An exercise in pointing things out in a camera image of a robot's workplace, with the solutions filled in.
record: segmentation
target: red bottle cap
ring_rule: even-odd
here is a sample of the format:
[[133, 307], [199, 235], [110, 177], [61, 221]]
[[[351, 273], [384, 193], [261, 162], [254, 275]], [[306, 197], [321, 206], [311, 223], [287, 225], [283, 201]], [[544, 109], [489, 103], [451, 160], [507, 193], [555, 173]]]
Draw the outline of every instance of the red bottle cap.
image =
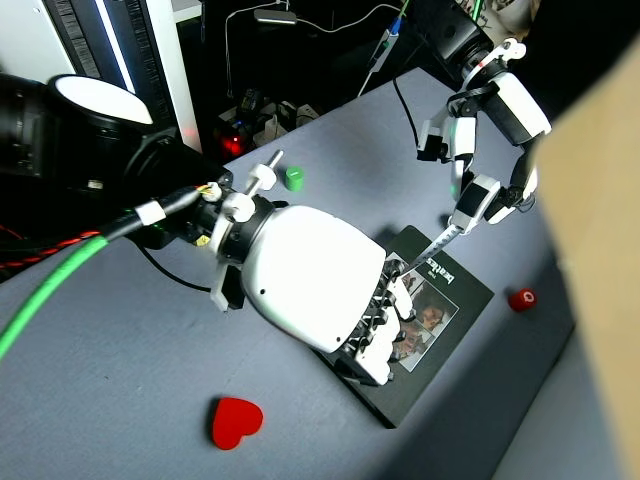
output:
[[538, 297], [530, 288], [523, 288], [509, 297], [509, 306], [516, 312], [524, 312], [538, 303]]

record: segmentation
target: heart-shaped object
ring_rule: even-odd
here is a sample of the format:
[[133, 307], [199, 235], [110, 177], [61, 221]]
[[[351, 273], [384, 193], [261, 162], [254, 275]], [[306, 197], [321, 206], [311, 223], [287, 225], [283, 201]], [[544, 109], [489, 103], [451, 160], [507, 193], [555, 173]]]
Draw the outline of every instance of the heart-shaped object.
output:
[[262, 427], [262, 410], [241, 398], [223, 397], [213, 418], [213, 443], [221, 450], [236, 448], [242, 437], [253, 435]]

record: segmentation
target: book cover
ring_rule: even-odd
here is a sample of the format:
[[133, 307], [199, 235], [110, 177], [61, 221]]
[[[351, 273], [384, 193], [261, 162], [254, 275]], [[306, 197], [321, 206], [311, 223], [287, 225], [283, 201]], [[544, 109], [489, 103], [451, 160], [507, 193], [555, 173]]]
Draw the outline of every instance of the book cover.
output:
[[[411, 262], [430, 243], [415, 227], [406, 227], [386, 247], [388, 258]], [[394, 344], [400, 361], [391, 365], [394, 379], [370, 387], [345, 380], [369, 409], [395, 428], [473, 322], [493, 297], [493, 292], [444, 252], [405, 277], [416, 310], [416, 319], [401, 323], [406, 338]], [[335, 355], [320, 355], [333, 367]]]

